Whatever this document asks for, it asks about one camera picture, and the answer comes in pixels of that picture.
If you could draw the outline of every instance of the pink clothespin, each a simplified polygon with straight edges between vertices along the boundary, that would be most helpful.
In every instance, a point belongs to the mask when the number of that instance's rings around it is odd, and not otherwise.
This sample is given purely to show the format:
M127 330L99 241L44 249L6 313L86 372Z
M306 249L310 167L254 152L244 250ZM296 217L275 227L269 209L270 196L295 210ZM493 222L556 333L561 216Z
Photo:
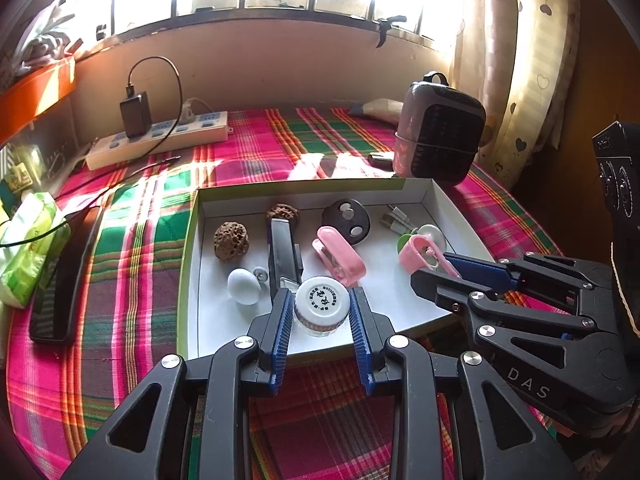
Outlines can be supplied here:
M427 248L426 257L432 256L436 259L437 264L435 266L429 264L421 251ZM422 235L413 235L409 238L409 241L404 245L400 254L398 254L400 264L404 267L409 274L413 274L418 269L427 267L428 269L435 270L438 266L446 271L449 276L455 278L460 277L460 273L451 263L444 257L442 251L434 243L433 240Z
M311 244L331 275L351 286L367 273L362 258L333 227L322 226Z

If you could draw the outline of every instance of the curtain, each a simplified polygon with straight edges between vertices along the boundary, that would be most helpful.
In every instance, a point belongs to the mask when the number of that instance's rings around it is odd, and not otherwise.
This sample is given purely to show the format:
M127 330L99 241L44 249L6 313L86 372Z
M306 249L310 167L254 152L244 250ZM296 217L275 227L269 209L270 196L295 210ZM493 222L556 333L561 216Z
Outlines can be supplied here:
M510 189L534 152L559 144L579 0L463 1L449 76L484 105L478 163Z

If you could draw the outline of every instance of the textured brown ball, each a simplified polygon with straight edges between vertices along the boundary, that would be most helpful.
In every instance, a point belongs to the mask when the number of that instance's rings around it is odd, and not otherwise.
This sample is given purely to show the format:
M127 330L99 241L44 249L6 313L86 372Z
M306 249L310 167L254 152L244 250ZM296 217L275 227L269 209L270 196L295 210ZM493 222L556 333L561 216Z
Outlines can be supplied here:
M288 204L276 204L272 205L265 213L267 225L270 224L272 218L282 218L289 220L291 228L295 229L300 223L300 213L298 210Z
M249 250L246 227L238 222L225 222L213 235L213 250L223 262L241 258Z

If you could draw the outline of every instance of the green plastic package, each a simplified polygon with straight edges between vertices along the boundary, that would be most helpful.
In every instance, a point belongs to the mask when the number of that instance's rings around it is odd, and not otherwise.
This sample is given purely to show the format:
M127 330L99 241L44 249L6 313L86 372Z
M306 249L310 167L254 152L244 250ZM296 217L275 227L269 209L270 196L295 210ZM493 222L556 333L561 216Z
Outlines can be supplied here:
M63 220L62 211L49 193L29 194L8 223L0 243L37 237ZM68 225L59 230L70 231ZM29 303L54 234L29 244L0 248L0 301L15 308L24 308Z

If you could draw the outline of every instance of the white power strip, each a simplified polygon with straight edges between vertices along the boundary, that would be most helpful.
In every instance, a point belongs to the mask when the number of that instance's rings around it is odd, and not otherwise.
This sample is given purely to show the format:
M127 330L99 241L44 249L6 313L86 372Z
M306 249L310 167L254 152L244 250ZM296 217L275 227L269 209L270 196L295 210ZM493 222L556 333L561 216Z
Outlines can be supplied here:
M197 115L193 123L179 125L158 149L151 153L223 142L230 132L226 120L226 112ZM86 164L90 170L99 170L111 164L137 158L157 144L174 123L175 121L165 121L154 124L145 135L133 139L129 139L124 132L100 139L86 156Z

